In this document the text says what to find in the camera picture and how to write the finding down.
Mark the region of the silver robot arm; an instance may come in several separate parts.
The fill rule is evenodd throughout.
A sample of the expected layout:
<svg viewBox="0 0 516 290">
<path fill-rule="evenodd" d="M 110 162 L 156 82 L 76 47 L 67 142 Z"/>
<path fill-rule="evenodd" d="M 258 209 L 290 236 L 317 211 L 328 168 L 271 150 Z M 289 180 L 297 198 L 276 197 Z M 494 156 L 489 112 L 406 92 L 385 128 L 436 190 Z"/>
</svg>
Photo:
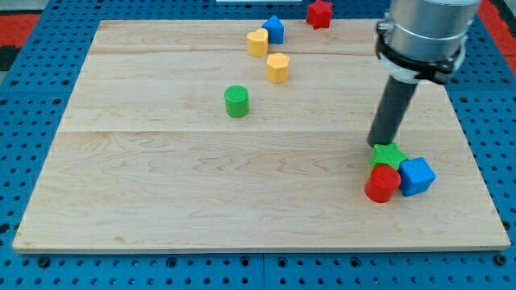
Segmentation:
<svg viewBox="0 0 516 290">
<path fill-rule="evenodd" d="M 468 29 L 480 0 L 393 0 L 378 21 L 376 54 L 406 84 L 450 81 L 465 58 Z"/>
</svg>

